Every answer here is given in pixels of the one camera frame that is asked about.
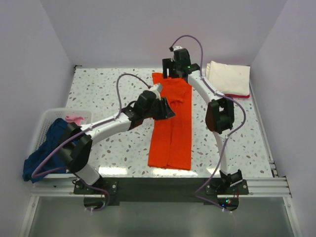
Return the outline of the orange t-shirt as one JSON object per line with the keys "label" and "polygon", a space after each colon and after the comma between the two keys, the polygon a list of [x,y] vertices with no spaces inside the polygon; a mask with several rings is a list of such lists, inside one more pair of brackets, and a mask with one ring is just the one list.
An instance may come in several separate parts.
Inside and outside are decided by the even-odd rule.
{"label": "orange t-shirt", "polygon": [[175,113],[169,119],[154,121],[148,166],[168,169],[191,169],[192,87],[182,78],[163,78],[152,73],[153,83],[161,83],[161,96]]}

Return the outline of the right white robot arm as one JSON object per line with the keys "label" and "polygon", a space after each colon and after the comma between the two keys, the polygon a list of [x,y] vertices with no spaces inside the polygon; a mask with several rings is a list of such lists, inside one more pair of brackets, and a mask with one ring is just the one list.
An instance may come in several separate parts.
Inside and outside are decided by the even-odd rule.
{"label": "right white robot arm", "polygon": [[241,170],[230,164],[231,156],[226,149],[228,139],[233,133],[234,101],[210,83],[198,64],[191,63],[187,49],[175,46],[170,47],[169,50],[173,56],[162,60],[163,77],[182,78],[206,102],[206,127],[213,133],[220,154],[217,164],[217,170],[220,173],[220,189],[226,194],[231,194],[237,189],[237,184],[242,181]]}

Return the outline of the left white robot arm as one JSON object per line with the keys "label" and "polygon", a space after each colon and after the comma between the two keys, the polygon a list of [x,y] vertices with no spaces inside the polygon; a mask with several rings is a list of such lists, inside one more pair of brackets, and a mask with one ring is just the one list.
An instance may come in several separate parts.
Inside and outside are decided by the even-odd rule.
{"label": "left white robot arm", "polygon": [[102,189],[102,181],[99,172],[88,164],[92,146],[140,126],[145,119],[164,120],[174,116],[165,97],[145,90],[117,115],[85,126],[69,125],[59,140],[56,154],[72,174],[85,182],[85,188],[96,194]]}

